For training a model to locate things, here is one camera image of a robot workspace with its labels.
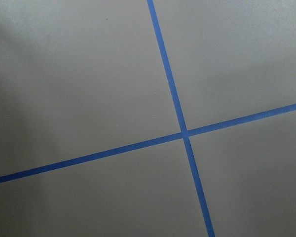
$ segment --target tiled floor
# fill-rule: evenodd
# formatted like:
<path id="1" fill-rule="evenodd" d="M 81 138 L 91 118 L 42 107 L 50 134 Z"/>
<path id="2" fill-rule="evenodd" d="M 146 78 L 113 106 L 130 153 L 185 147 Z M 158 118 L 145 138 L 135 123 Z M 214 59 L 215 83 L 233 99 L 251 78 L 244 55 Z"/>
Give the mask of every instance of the tiled floor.
<path id="1" fill-rule="evenodd" d="M 1 236 L 296 237 L 296 1 L 0 0 Z"/>

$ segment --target vertical blue line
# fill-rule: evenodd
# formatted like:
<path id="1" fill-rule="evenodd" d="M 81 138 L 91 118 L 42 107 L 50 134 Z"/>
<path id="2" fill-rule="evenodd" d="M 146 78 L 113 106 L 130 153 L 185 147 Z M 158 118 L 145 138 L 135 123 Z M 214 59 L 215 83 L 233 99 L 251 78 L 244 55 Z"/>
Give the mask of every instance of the vertical blue line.
<path id="1" fill-rule="evenodd" d="M 200 176 L 199 176 L 199 173 L 198 173 L 198 170 L 197 170 L 197 166 L 196 166 L 193 149 L 192 149 L 189 137 L 188 137 L 188 131 L 187 131 L 187 128 L 186 128 L 186 123 L 185 123 L 182 108 L 181 108 L 181 105 L 180 105 L 178 92 L 177 92 L 176 85 L 175 85 L 175 82 L 174 82 L 174 79 L 173 79 L 173 75 L 172 75 L 172 71 L 171 71 L 171 67 L 170 67 L 170 62 L 169 62 L 167 51 L 166 51 L 166 47 L 164 45 L 164 41 L 163 41 L 163 38 L 162 38 L 162 33 L 161 33 L 160 25 L 159 25 L 159 22 L 158 22 L 157 13 L 156 13 L 155 8 L 154 8 L 153 0 L 147 0 L 147 3 L 148 3 L 149 11 L 150 11 L 150 16 L 151 16 L 154 32 L 156 34 L 156 38 L 157 38 L 157 42 L 158 42 L 158 46 L 159 46 L 159 50 L 160 50 L 164 70 L 165 70 L 167 80 L 168 80 L 168 83 L 169 83 L 169 87 L 170 87 L 170 91 L 171 91 L 171 95 L 172 95 L 172 100 L 173 100 L 174 107 L 175 107 L 175 110 L 176 110 L 176 113 L 177 113 L 178 122 L 179 122 L 179 125 L 180 125 L 180 129 L 181 129 L 181 133 L 182 133 L 182 137 L 183 137 L 183 141 L 184 141 L 184 145 L 185 145 L 185 150 L 186 150 L 188 162 L 189 162 L 191 172 L 192 172 L 192 175 L 193 175 L 193 179 L 194 179 L 194 183 L 195 183 L 199 203 L 201 205 L 201 209 L 202 209 L 202 213 L 203 213 L 203 217 L 204 217 L 204 221 L 205 221 L 205 225 L 206 225 L 207 234 L 208 234 L 209 237 L 215 237 L 213 224 L 212 224 L 211 217 L 209 215 L 208 207 L 207 207 L 207 204 L 206 204 L 201 179 L 200 179 Z"/>

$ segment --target diagonal blue line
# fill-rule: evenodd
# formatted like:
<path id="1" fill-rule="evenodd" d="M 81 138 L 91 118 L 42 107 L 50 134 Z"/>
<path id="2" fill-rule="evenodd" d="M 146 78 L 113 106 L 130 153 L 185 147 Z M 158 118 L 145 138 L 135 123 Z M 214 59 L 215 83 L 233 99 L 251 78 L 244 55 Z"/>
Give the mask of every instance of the diagonal blue line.
<path id="1" fill-rule="evenodd" d="M 164 45 L 164 41 L 163 41 L 163 38 L 162 38 L 162 33 L 161 33 L 160 25 L 159 25 L 159 22 L 158 22 L 157 13 L 156 13 L 155 8 L 154 8 L 153 0 L 147 0 L 147 3 L 148 3 L 150 15 L 151 15 L 153 28 L 154 28 L 154 31 L 155 31 L 155 34 L 156 34 L 156 38 L 157 38 L 157 42 L 158 42 L 158 46 L 159 46 L 159 50 L 160 50 L 164 70 L 165 70 L 167 80 L 168 80 L 168 83 L 169 83 L 169 87 L 170 87 L 170 91 L 171 91 L 171 95 L 172 95 L 172 100 L 173 100 L 174 107 L 175 107 L 175 110 L 176 110 L 176 113 L 177 113 L 178 122 L 179 122 L 179 125 L 180 125 L 180 129 L 181 129 L 181 133 L 182 133 L 182 137 L 183 137 L 183 141 L 184 141 L 184 145 L 185 145 L 185 150 L 186 150 L 189 166 L 191 168 L 191 172 L 192 172 L 192 175 L 193 175 L 193 180 L 194 180 L 196 191 L 197 191 L 197 196 L 198 196 L 198 199 L 199 199 L 199 202 L 200 202 L 200 205 L 201 205 L 201 209 L 202 209 L 203 218 L 204 218 L 204 221 L 205 221 L 207 234 L 208 234 L 209 237 L 215 237 L 213 224 L 212 224 L 211 217 L 209 215 L 208 207 L 207 207 L 207 204 L 206 204 L 201 179 L 200 179 L 200 176 L 199 176 L 199 173 L 198 173 L 198 170 L 197 170 L 197 166 L 196 166 L 193 149 L 192 149 L 189 137 L 188 137 L 188 132 L 187 132 L 186 123 L 185 123 L 185 120 L 184 120 L 182 108 L 181 108 L 181 105 L 180 105 L 178 92 L 177 92 L 175 82 L 174 82 L 174 79 L 173 79 L 173 75 L 172 75 L 172 71 L 171 71 L 171 67 L 170 67 L 170 62 L 169 62 L 167 51 L 166 51 L 166 47 Z"/>
<path id="2" fill-rule="evenodd" d="M 107 150 L 104 152 L 99 152 L 99 153 L 95 153 L 95 154 L 91 154 L 91 155 L 87 155 L 87 156 L 83 156 L 83 157 L 65 160 L 65 161 L 61 161 L 58 163 L 49 164 L 49 165 L 41 166 L 38 168 L 33 168 L 33 169 L 17 172 L 14 174 L 1 176 L 0 183 L 7 182 L 10 180 L 14 180 L 14 179 L 20 179 L 20 178 L 35 175 L 35 174 L 48 172 L 48 171 L 55 170 L 55 169 L 68 167 L 68 166 L 75 165 L 75 164 L 81 164 L 81 163 L 85 163 L 88 161 L 92 161 L 92 160 L 96 160 L 96 159 L 100 159 L 100 158 L 104 158 L 104 157 L 110 157 L 110 156 L 114 156 L 114 155 L 117 155 L 120 153 L 129 152 L 129 151 L 133 151 L 133 150 L 137 150 L 137 149 L 141 149 L 141 148 L 145 148 L 145 147 L 150 147 L 150 146 L 158 145 L 161 143 L 178 140 L 181 138 L 182 138 L 181 133 L 175 133 L 172 135 L 155 138 L 155 139 L 135 143 L 132 145 L 127 145 L 124 147 L 119 147 L 119 148 Z"/>
<path id="3" fill-rule="evenodd" d="M 259 120 L 259 119 L 264 119 L 264 118 L 267 118 L 267 117 L 292 112 L 292 111 L 295 111 L 295 110 L 296 110 L 296 104 L 287 105 L 287 106 L 280 107 L 280 108 L 277 108 L 277 109 L 274 109 L 274 110 L 268 110 L 268 111 L 264 111 L 264 112 L 261 112 L 261 113 L 248 115 L 248 116 L 244 116 L 244 117 L 241 117 L 241 118 L 235 118 L 235 119 L 232 119 L 232 120 L 219 122 L 219 123 L 215 123 L 215 124 L 212 124 L 212 125 L 192 129 L 192 130 L 188 131 L 188 135 L 189 136 L 194 136 L 194 135 L 198 135 L 198 134 L 202 134 L 202 133 L 206 133 L 206 132 L 211 132 L 211 131 L 215 131 L 215 130 L 226 128 L 226 127 L 239 125 L 239 124 L 246 123 L 246 122 L 252 122 L 252 121 Z"/>

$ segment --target blue tape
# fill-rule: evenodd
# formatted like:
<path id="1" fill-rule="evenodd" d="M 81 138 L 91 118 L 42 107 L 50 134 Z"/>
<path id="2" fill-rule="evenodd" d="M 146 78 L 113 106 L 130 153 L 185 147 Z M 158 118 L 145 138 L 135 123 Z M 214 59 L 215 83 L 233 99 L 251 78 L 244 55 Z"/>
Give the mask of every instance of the blue tape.
<path id="1" fill-rule="evenodd" d="M 55 169 L 68 167 L 68 166 L 75 165 L 75 164 L 81 164 L 81 163 L 85 163 L 88 161 L 92 161 L 92 160 L 96 160 L 96 159 L 100 159 L 100 158 L 104 158 L 104 157 L 110 157 L 110 156 L 114 156 L 114 155 L 117 155 L 120 153 L 125 153 L 125 152 L 129 152 L 129 151 L 133 151 L 133 150 L 137 150 L 137 149 L 141 149 L 141 148 L 145 148 L 145 147 L 150 147 L 150 146 L 158 145 L 161 143 L 178 140 L 181 138 L 182 138 L 181 133 L 175 133 L 172 135 L 155 138 L 155 139 L 147 140 L 144 142 L 135 143 L 132 145 L 127 145 L 124 147 L 119 147 L 119 148 L 107 150 L 104 152 L 99 152 L 99 153 L 95 153 L 95 154 L 91 154 L 91 155 L 87 155 L 87 156 L 83 156 L 83 157 L 79 157 L 79 158 L 65 160 L 65 161 L 61 161 L 58 163 L 49 164 L 49 165 L 41 166 L 38 168 L 29 169 L 29 170 L 17 172 L 14 174 L 1 176 L 0 183 L 7 182 L 10 180 L 14 180 L 14 179 L 20 179 L 20 178 L 35 175 L 35 174 L 48 172 L 48 171 L 55 170 Z"/>
<path id="2" fill-rule="evenodd" d="M 194 136 L 194 135 L 198 135 L 198 134 L 202 134 L 202 133 L 206 133 L 206 132 L 219 130 L 219 129 L 226 128 L 226 127 L 239 125 L 239 124 L 246 123 L 246 122 L 252 122 L 252 121 L 259 120 L 259 119 L 264 119 L 267 117 L 292 112 L 295 110 L 296 110 L 296 104 L 288 105 L 288 106 L 280 107 L 280 108 L 277 108 L 274 110 L 268 110 L 265 112 L 261 112 L 261 113 L 257 113 L 257 114 L 253 114 L 253 115 L 248 115 L 248 116 L 244 116 L 241 118 L 235 118 L 232 120 L 219 122 L 219 123 L 215 123 L 212 125 L 192 129 L 192 130 L 188 131 L 188 135 Z"/>
<path id="3" fill-rule="evenodd" d="M 156 38 L 157 38 L 157 42 L 158 42 L 158 46 L 159 46 L 159 50 L 160 50 L 164 70 L 165 70 L 167 80 L 168 80 L 168 83 L 169 83 L 169 87 L 170 87 L 170 91 L 171 91 L 171 95 L 172 95 L 172 100 L 173 100 L 173 103 L 174 103 L 174 107 L 175 107 L 177 117 L 178 117 L 178 122 L 179 122 L 180 129 L 181 129 L 181 133 L 182 133 L 182 136 L 183 136 L 183 141 L 184 141 L 184 145 L 185 145 L 185 150 L 186 150 L 188 162 L 189 162 L 189 165 L 190 165 L 190 168 L 191 168 L 191 172 L 192 172 L 192 175 L 193 175 L 193 180 L 194 180 L 194 183 L 195 183 L 198 199 L 199 199 L 199 202 L 200 202 L 200 205 L 201 205 L 203 218 L 204 218 L 205 225 L 206 225 L 207 234 L 208 234 L 209 237 L 215 237 L 211 217 L 209 215 L 208 207 L 207 207 L 205 196 L 204 196 L 204 191 L 203 191 L 201 179 L 200 179 L 200 176 L 199 176 L 199 173 L 198 173 L 198 170 L 197 170 L 197 166 L 196 166 L 195 157 L 194 157 L 194 154 L 193 154 L 193 149 L 192 149 L 189 137 L 188 137 L 188 131 L 187 131 L 187 128 L 186 128 L 186 123 L 185 123 L 182 108 L 181 108 L 181 105 L 180 105 L 178 92 L 177 92 L 176 85 L 175 85 L 175 82 L 174 82 L 174 79 L 173 79 L 173 75 L 172 75 L 172 71 L 171 71 L 171 67 L 170 67 L 170 62 L 169 62 L 167 51 L 166 51 L 166 47 L 164 45 L 164 41 L 163 41 L 163 38 L 162 38 L 162 33 L 161 33 L 160 25 L 159 25 L 159 22 L 158 22 L 157 13 L 156 13 L 155 8 L 154 8 L 153 0 L 147 0 L 147 3 L 148 3 L 150 15 L 151 15 L 153 28 L 154 28 L 154 31 L 155 31 L 155 34 L 156 34 Z"/>

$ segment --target floor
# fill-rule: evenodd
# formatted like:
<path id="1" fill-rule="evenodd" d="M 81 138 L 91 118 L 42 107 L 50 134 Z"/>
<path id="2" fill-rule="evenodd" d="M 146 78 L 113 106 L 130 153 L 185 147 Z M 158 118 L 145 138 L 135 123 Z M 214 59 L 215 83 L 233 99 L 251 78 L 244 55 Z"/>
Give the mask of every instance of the floor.
<path id="1" fill-rule="evenodd" d="M 0 0 L 0 237 L 296 237 L 296 1 Z"/>

